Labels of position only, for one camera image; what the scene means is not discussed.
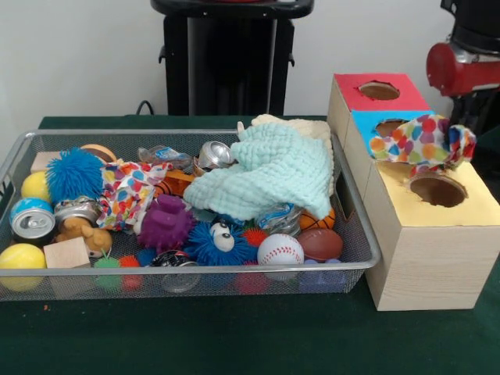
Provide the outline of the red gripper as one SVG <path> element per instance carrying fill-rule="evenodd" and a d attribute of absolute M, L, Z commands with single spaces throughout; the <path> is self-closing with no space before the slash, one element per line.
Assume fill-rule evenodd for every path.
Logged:
<path fill-rule="evenodd" d="M 453 98 L 453 124 L 467 127 L 470 95 L 499 89 L 499 57 L 473 54 L 453 43 L 437 43 L 427 54 L 429 85 Z"/>

